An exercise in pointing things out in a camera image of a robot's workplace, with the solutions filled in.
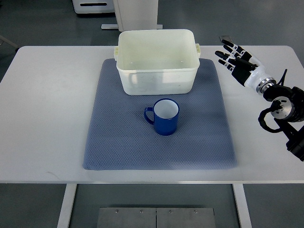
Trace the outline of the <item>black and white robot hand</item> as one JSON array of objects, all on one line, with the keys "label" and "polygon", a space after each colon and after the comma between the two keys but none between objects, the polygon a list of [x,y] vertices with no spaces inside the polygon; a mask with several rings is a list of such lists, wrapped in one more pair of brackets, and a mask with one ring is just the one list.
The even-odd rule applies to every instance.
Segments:
[{"label": "black and white robot hand", "polygon": [[221,42],[228,53],[216,51],[218,62],[226,67],[242,86],[250,87],[260,76],[264,76],[265,67],[254,55],[225,39]]}]

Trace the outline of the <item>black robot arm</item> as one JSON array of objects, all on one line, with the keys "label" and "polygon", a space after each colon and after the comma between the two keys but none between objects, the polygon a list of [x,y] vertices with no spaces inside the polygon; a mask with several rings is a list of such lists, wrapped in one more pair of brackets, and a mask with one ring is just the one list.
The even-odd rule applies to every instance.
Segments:
[{"label": "black robot arm", "polygon": [[[287,69],[279,82],[266,78],[257,86],[257,92],[264,99],[271,102],[271,106],[261,111],[258,122],[260,126],[270,132],[283,132],[288,138],[287,150],[301,161],[304,160],[304,129],[296,130],[290,123],[302,122],[304,120],[304,91],[296,86],[289,88],[284,86]],[[265,121],[266,115],[270,113],[278,128],[270,128]]]}]

